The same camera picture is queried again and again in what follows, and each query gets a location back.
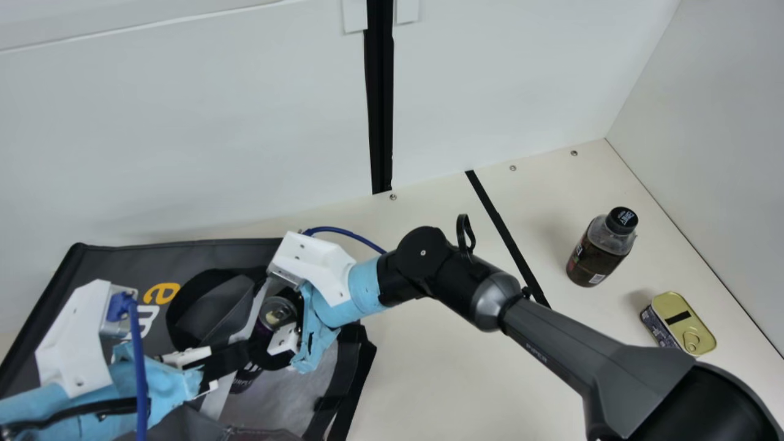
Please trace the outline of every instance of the tin can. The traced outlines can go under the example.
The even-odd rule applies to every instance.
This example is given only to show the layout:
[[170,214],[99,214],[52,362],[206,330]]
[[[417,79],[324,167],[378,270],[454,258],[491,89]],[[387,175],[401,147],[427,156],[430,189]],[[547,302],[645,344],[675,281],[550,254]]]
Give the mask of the tin can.
[[716,348],[716,338],[678,293],[654,297],[640,318],[663,348],[679,348],[695,357]]

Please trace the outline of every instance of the black robotic arm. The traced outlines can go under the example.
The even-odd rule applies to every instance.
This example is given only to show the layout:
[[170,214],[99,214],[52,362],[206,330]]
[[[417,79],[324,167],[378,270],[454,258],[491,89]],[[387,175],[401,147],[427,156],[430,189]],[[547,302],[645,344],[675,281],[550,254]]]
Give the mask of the black robotic arm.
[[380,302],[432,297],[480,330],[501,330],[582,396],[589,441],[784,441],[738,378],[678,349],[622,344],[529,301],[517,279],[460,238],[455,247],[438,228],[408,233],[379,259]]

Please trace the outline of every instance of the white wall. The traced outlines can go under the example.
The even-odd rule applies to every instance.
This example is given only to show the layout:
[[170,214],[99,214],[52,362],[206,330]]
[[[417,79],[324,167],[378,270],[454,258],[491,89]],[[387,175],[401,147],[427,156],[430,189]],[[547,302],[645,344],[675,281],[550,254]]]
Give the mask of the white wall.
[[73,242],[371,191],[361,34],[308,1],[0,53],[0,333]]
[[[395,185],[603,137],[677,2],[423,0],[394,30]],[[340,5],[0,51],[0,332],[73,242],[189,239],[369,193],[362,35]]]
[[779,0],[684,0],[608,136],[780,352],[782,23]]
[[603,138],[679,0],[422,0],[394,28],[394,184]]
[[298,0],[0,0],[0,49]]

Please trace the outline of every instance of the bottle cap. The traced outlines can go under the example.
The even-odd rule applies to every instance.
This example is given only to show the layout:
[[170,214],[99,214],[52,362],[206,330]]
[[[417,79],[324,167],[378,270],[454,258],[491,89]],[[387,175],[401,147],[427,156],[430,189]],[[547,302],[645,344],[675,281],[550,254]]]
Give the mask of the bottle cap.
[[625,206],[617,206],[604,219],[604,224],[617,235],[630,235],[637,226],[637,214]]

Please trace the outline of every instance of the blue cable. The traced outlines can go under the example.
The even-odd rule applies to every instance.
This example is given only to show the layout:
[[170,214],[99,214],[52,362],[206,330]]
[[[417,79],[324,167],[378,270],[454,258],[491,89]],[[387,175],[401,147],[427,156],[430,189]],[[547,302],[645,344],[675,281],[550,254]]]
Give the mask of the blue cable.
[[362,242],[365,245],[373,248],[374,250],[376,250],[380,254],[386,254],[387,253],[386,251],[384,251],[384,248],[381,248],[380,246],[376,245],[375,243],[370,242],[369,240],[365,239],[364,237],[362,237],[362,236],[360,236],[360,235],[358,235],[356,233],[353,233],[351,231],[344,230],[344,229],[338,228],[338,227],[314,227],[314,228],[308,228],[307,230],[303,231],[302,234],[306,235],[306,236],[312,236],[312,235],[314,235],[316,233],[320,233],[320,232],[323,232],[323,231],[328,231],[328,232],[331,232],[331,233],[338,233],[340,235],[346,235],[346,236],[348,236],[348,237],[350,237],[352,239],[358,240],[359,242]]
[[133,364],[136,371],[136,441],[147,441],[147,371],[144,368],[142,333],[139,326],[138,304],[127,297],[126,307],[131,319],[131,341],[133,342]]

